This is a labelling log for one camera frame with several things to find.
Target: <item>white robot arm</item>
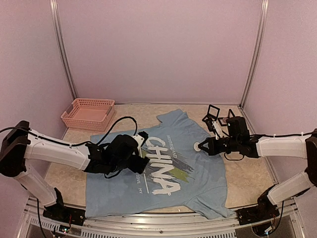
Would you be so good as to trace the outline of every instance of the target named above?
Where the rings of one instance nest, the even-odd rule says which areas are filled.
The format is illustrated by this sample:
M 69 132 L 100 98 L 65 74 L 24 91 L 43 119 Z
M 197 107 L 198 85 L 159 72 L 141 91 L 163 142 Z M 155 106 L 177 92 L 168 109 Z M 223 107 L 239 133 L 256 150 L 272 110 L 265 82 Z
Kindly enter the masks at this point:
M 217 116 L 210 114 L 210 108 L 203 121 L 210 131 L 217 133 Z M 241 225 L 270 219 L 278 216 L 276 205 L 288 198 L 298 196 L 317 185 L 317 129 L 310 133 L 291 135 L 250 135 L 243 117 L 226 119 L 229 134 L 227 137 L 208 137 L 203 142 L 194 145 L 196 151 L 203 150 L 208 155 L 225 152 L 239 152 L 250 158 L 266 156 L 298 157 L 307 159 L 308 167 L 284 181 L 270 187 L 259 198 L 256 207 L 237 210 Z
M 43 215 L 62 222 L 82 225 L 84 210 L 64 206 L 58 189 L 48 185 L 32 167 L 30 160 L 43 160 L 74 167 L 87 173 L 119 173 L 128 168 L 141 174 L 150 159 L 141 158 L 140 149 L 148 135 L 118 135 L 111 143 L 90 141 L 71 144 L 38 133 L 21 121 L 3 140 L 0 174 L 16 179 L 44 205 Z

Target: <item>white arm segment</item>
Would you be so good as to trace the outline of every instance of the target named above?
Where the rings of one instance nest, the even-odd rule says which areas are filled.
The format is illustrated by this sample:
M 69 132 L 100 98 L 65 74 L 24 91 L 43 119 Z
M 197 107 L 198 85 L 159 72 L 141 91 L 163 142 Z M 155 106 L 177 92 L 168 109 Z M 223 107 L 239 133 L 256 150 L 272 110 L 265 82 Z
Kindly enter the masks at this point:
M 305 140 L 308 137 L 310 135 L 281 138 L 261 137 L 257 143 L 258 155 L 262 157 L 285 156 L 307 159 Z
M 267 197 L 273 205 L 276 205 L 313 186 L 314 185 L 308 178 L 308 174 L 305 172 L 300 172 L 289 180 L 274 186 L 268 192 Z
M 32 132 L 48 139 L 71 144 L 63 140 L 58 140 L 39 134 L 34 130 L 32 130 Z M 30 134 L 28 135 L 28 139 L 31 141 L 31 144 L 27 145 L 26 147 L 24 155 L 25 159 L 44 160 L 62 165 L 68 165 L 78 170 L 85 170 L 90 162 L 90 159 L 88 159 L 89 150 L 85 145 L 77 147 L 59 145 L 47 140 L 39 139 L 38 137 Z
M 137 141 L 139 155 L 142 156 L 141 146 L 143 145 L 144 138 L 142 136 L 140 136 L 139 134 L 133 135 L 132 138 Z
M 215 129 L 215 133 L 214 135 L 216 136 L 216 140 L 219 140 L 220 138 L 224 137 L 224 134 L 222 132 L 221 126 L 219 124 L 219 122 L 217 122 L 216 120 L 212 122 L 212 126 Z
M 56 192 L 54 188 L 48 185 L 39 173 L 32 167 L 29 160 L 25 160 L 26 172 L 21 172 L 14 177 L 30 193 L 32 193 L 40 202 L 46 206 L 52 206 L 56 203 Z

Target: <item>wall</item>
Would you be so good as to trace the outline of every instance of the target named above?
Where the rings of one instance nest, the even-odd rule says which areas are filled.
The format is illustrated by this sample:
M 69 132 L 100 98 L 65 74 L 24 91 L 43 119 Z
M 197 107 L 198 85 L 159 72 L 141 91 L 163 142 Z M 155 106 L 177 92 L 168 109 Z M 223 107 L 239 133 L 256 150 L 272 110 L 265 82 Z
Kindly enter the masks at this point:
M 257 133 L 317 128 L 317 1 L 270 1 L 259 63 L 245 111 Z M 279 180 L 307 162 L 271 158 Z M 317 189 L 296 199 L 309 238 L 316 237 Z
M 58 2 L 80 97 L 238 104 L 260 0 Z
M 28 120 L 33 129 L 61 138 L 59 119 L 71 102 L 48 0 L 0 1 L 0 128 Z M 2 141 L 5 133 L 0 135 Z M 36 163 L 44 174 L 47 164 Z M 0 175 L 0 236 L 13 237 L 28 193 Z

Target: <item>pink basket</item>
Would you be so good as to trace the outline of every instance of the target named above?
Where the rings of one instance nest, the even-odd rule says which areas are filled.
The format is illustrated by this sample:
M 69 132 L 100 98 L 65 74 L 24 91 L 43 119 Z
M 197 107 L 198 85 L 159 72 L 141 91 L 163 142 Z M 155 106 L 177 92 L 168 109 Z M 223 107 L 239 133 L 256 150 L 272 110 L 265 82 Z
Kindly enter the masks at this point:
M 114 100 L 77 98 L 61 115 L 67 127 L 104 131 L 114 115 Z

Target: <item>light blue t-shirt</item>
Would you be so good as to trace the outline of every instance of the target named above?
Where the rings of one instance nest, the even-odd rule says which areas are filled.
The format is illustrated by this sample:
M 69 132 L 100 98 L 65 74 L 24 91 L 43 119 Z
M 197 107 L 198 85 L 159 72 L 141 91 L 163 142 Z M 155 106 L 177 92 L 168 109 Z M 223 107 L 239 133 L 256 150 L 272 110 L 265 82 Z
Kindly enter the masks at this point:
M 196 152 L 193 147 L 210 135 L 180 109 L 157 118 L 160 125 L 140 130 L 149 134 L 142 153 L 150 162 L 143 174 L 129 169 L 111 179 L 87 174 L 86 217 L 135 214 L 178 205 L 209 219 L 233 214 L 224 207 L 227 181 L 222 158 Z M 112 133 L 104 142 L 111 142 L 118 134 L 132 133 Z M 96 143 L 102 136 L 94 135 L 91 140 Z

